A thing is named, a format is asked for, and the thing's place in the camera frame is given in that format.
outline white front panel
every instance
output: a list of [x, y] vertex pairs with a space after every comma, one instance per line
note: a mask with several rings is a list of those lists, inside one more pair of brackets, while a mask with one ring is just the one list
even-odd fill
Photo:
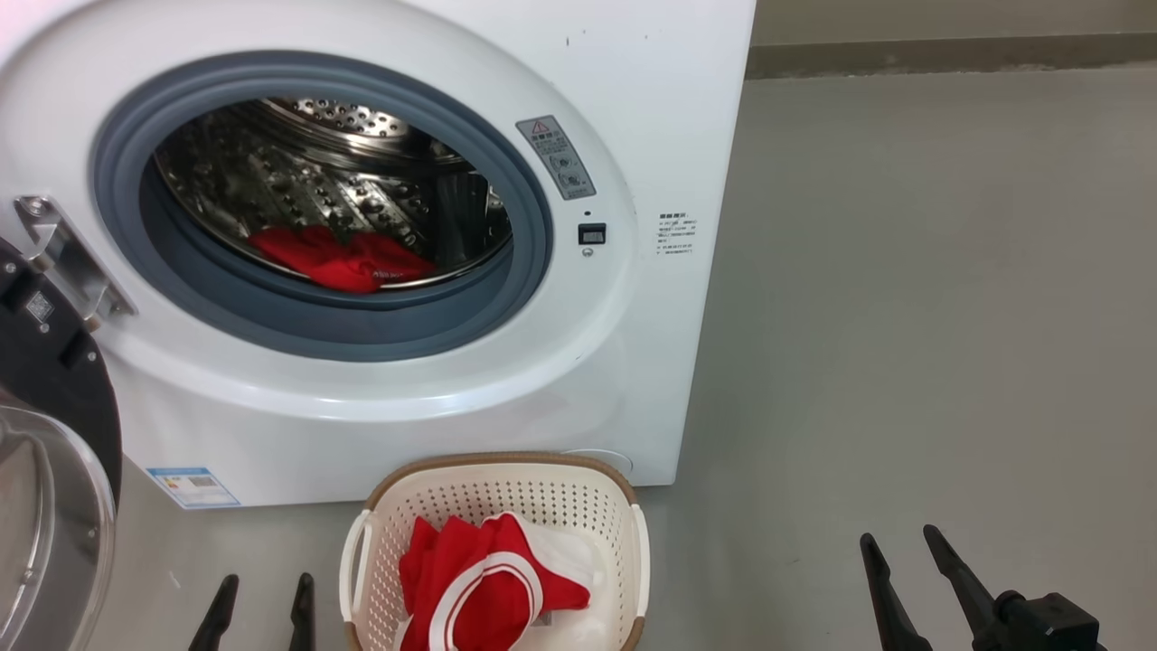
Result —
[[[98, 333], [115, 358], [126, 451], [145, 467], [207, 467], [243, 504], [358, 498], [405, 460], [474, 450], [605, 447], [634, 460], [638, 483], [672, 481], [751, 2], [419, 5], [110, 0], [9, 60], [0, 197], [56, 197], [141, 311]], [[20, 39], [0, 31], [0, 53]], [[420, 79], [530, 158], [558, 235], [519, 316], [449, 354], [344, 364], [215, 332], [135, 273], [89, 202], [103, 117], [165, 69], [260, 49], [360, 58]], [[539, 114], [567, 130], [596, 197], [554, 191], [515, 128]], [[21, 241], [0, 209], [0, 235]], [[592, 258], [574, 245], [581, 221], [610, 223]], [[690, 252], [656, 251], [672, 221], [694, 222], [693, 235], [672, 238]]]

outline laundry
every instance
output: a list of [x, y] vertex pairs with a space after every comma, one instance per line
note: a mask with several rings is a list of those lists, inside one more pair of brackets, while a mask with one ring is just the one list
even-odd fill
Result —
[[348, 245], [341, 245], [325, 225], [275, 227], [253, 232], [249, 243], [323, 287], [359, 294], [375, 291], [388, 281], [417, 280], [435, 269], [434, 262], [381, 232], [355, 232]]
[[441, 532], [417, 518], [398, 574], [410, 619], [395, 649], [507, 651], [541, 614], [589, 605], [594, 553], [510, 512], [481, 527], [451, 517]]

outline gray rubber gasket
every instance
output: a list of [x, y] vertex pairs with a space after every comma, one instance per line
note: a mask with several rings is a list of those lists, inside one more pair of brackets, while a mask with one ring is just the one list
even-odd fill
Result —
[[[149, 156], [206, 111], [304, 95], [383, 106], [470, 160], [510, 215], [514, 245], [449, 282], [362, 296], [315, 287], [227, 252], [150, 178]], [[105, 121], [93, 187], [109, 232], [138, 272], [213, 327], [270, 349], [342, 362], [452, 350], [498, 328], [537, 289], [553, 239], [548, 204], [526, 161], [480, 116], [425, 83], [363, 61], [308, 52], [204, 59], [155, 77]]]

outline metal hinge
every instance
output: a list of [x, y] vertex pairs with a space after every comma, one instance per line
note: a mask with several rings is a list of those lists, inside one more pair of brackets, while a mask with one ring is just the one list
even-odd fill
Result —
[[53, 271], [57, 288], [80, 313], [89, 333], [115, 313], [137, 313], [124, 291], [84, 249], [52, 199], [19, 197], [13, 205], [32, 238], [32, 249], [23, 253], [24, 259], [37, 273]]

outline front-loading washing machine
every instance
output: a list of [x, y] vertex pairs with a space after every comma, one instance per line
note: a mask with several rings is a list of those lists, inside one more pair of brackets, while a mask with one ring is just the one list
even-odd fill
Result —
[[482, 451], [671, 483], [752, 13], [0, 1], [0, 309], [185, 508]]

